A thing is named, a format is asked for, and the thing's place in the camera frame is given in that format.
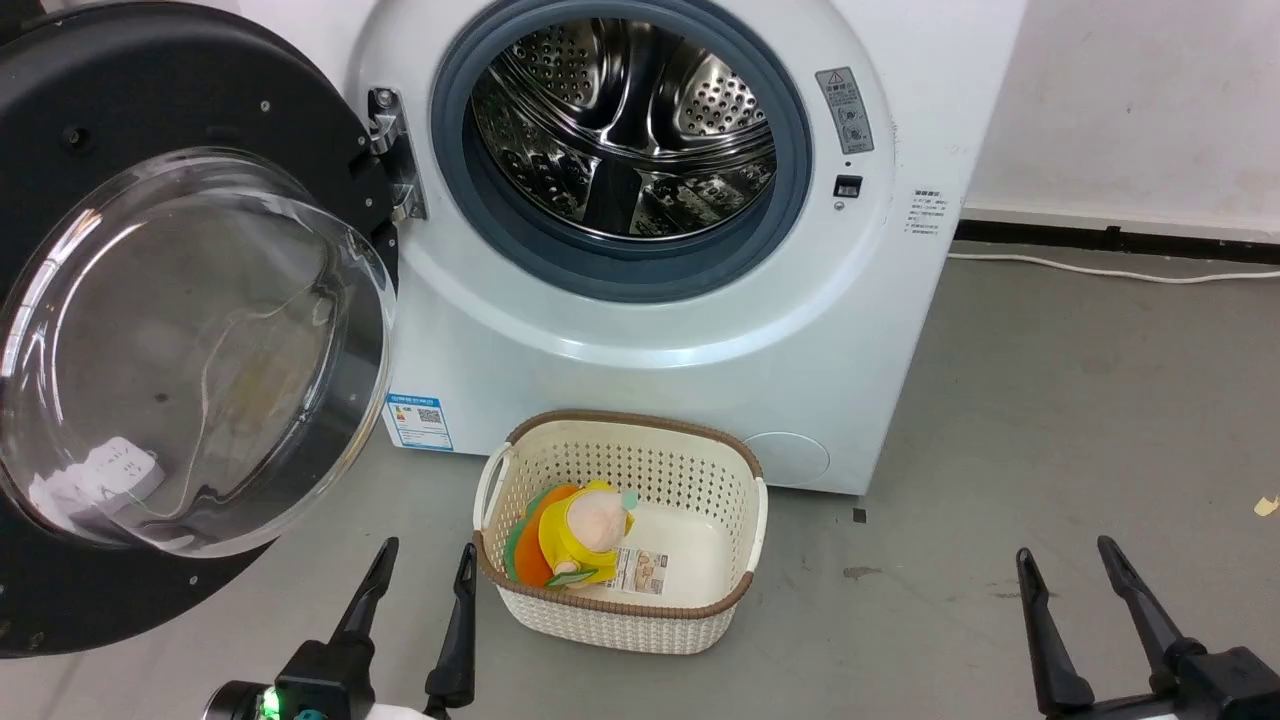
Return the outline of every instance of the orange plush fabric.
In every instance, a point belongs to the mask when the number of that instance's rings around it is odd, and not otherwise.
[[[524,530],[516,541],[516,579],[526,585],[547,587],[547,582],[554,577],[543,550],[538,544],[538,524],[543,519],[543,511],[553,502],[559,502],[577,492],[577,486],[559,486],[547,491],[541,502],[529,511],[525,518]]]

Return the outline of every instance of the yellow plush toy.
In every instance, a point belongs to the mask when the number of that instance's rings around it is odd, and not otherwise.
[[[507,544],[512,579],[548,588],[604,583],[616,574],[617,546],[631,532],[636,493],[604,480],[558,486],[530,502]]]

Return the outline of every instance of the basket handle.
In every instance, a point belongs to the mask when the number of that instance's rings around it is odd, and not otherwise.
[[[755,478],[755,539],[751,541],[751,555],[746,561],[746,571],[754,573],[764,550],[764,528],[769,524],[769,493],[764,489],[764,478]]]
[[[471,528],[483,530],[493,515],[493,505],[498,501],[502,479],[507,477],[507,459],[511,456],[511,443],[504,442],[495,450],[480,471],[480,487],[476,488],[476,503],[471,509]]]

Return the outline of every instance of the white plastic basket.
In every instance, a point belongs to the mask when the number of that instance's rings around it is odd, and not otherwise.
[[[640,503],[622,547],[667,555],[662,594],[522,585],[511,529],[543,489],[602,478]],[[588,644],[691,655],[728,629],[760,559],[768,496],[751,451],[724,433],[644,415],[562,410],[516,428],[485,464],[472,524],[480,568],[525,626]]]

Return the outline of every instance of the black baseboard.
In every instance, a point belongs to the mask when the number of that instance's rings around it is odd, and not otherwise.
[[[1111,225],[1105,231],[1094,231],[1028,225],[1021,223],[993,223],[988,220],[960,220],[960,225],[956,227],[955,238],[1004,245],[1044,245],[1050,247],[1078,247],[1080,250],[1101,250],[1106,252],[1169,255],[1201,260],[1280,265],[1280,245],[1146,234],[1125,232],[1119,225]]]

